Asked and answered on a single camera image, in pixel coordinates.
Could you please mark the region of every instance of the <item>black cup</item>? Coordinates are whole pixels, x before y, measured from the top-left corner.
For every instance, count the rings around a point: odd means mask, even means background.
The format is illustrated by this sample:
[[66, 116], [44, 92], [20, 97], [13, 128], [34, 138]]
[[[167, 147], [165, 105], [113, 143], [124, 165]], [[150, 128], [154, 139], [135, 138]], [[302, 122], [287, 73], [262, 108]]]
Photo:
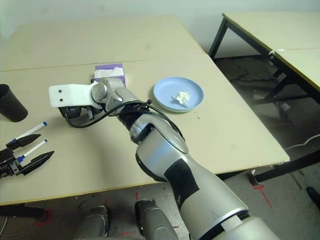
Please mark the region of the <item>black cup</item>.
[[28, 115], [27, 109], [6, 84], [0, 84], [0, 114], [15, 123], [22, 121]]

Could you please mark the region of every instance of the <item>white marker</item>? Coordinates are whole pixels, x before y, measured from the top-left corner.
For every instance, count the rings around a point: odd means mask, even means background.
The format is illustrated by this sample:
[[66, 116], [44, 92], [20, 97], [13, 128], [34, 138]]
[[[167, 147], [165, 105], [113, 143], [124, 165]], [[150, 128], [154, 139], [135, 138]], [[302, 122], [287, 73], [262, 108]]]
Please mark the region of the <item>white marker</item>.
[[46, 142], [48, 142], [48, 140], [43, 140], [42, 142], [40, 142], [37, 146], [35, 146], [34, 148], [32, 148], [30, 151], [27, 151], [25, 154], [23, 154], [22, 156], [19, 156], [17, 158], [17, 160], [19, 161], [19, 163], [21, 163], [24, 158], [28, 155], [30, 155], [31, 153], [33, 153], [35, 150], [37, 150], [38, 148], [40, 148], [42, 145], [46, 144]]
[[33, 134], [33, 133], [35, 133], [36, 131], [42, 129], [43, 127], [45, 127], [45, 126], [47, 126], [47, 125], [48, 125], [47, 122], [43, 121], [43, 122], [40, 123], [38, 126], [35, 126], [34, 128], [30, 129], [29, 131], [26, 131], [24, 134], [16, 137], [14, 140], [18, 140], [18, 139], [20, 139], [20, 138], [23, 138], [23, 137], [25, 137], [25, 136], [28, 136], [28, 135], [30, 135], [30, 134]]

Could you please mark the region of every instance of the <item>gray floor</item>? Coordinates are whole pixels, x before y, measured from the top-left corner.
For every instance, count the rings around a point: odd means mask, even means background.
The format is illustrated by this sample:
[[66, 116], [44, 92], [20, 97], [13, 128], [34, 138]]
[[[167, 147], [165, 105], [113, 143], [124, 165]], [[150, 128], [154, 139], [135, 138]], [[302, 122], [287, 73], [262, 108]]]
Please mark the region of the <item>gray floor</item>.
[[[265, 60], [251, 57], [220, 59], [216, 64], [246, 101], [252, 98], [253, 89], [259, 87], [268, 91], [276, 84], [272, 76], [276, 68]], [[287, 87], [280, 94], [290, 95], [300, 91], [296, 87]], [[302, 143], [310, 136], [320, 133], [319, 105], [312, 99], [287, 103], [290, 109], [285, 112], [286, 121], [280, 120], [275, 123], [260, 116], [262, 122], [284, 148]], [[315, 139], [307, 146], [288, 150], [288, 154], [294, 160], [319, 148], [320, 139]], [[264, 167], [258, 171], [263, 172], [268, 169], [270, 168]], [[262, 218], [281, 239], [320, 239], [320, 211], [306, 192], [308, 186], [313, 186], [320, 192], [320, 164], [268, 180], [264, 182], [262, 189], [254, 189], [245, 173], [225, 182], [248, 205], [250, 214]], [[45, 208], [52, 209], [48, 224], [35, 226], [24, 234], [1, 236], [1, 239], [70, 240], [89, 209], [103, 204], [107, 204], [112, 211], [111, 236], [143, 239], [136, 226], [134, 204], [137, 199], [145, 198], [155, 200], [175, 227], [179, 239], [189, 239], [172, 191], [166, 183], [48, 200], [45, 202]], [[41, 207], [43, 204], [44, 202], [33, 202], [27, 206]], [[28, 218], [10, 218], [4, 234], [23, 231], [32, 226], [34, 221]]]

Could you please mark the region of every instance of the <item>white wall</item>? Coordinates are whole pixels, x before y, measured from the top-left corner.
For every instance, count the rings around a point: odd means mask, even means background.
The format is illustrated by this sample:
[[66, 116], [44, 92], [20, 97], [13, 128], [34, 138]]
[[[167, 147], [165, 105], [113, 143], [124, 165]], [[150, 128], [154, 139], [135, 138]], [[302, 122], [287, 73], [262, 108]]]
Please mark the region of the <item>white wall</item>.
[[[6, 40], [20, 24], [33, 22], [175, 14], [208, 52], [222, 12], [319, 10], [320, 0], [0, 0], [0, 35]], [[254, 53], [227, 32], [217, 57]]]

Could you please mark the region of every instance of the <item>blue plate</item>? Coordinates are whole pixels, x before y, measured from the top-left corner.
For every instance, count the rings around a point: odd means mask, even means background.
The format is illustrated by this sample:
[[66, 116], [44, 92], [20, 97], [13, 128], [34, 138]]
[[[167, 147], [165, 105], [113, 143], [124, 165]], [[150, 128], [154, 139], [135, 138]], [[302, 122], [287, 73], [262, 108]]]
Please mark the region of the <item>blue plate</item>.
[[[180, 105], [179, 101], [173, 99], [179, 92], [189, 92], [188, 107]], [[196, 82], [179, 76], [166, 77], [158, 81], [153, 87], [153, 94], [162, 107], [178, 113], [194, 109], [204, 99], [204, 91]]]

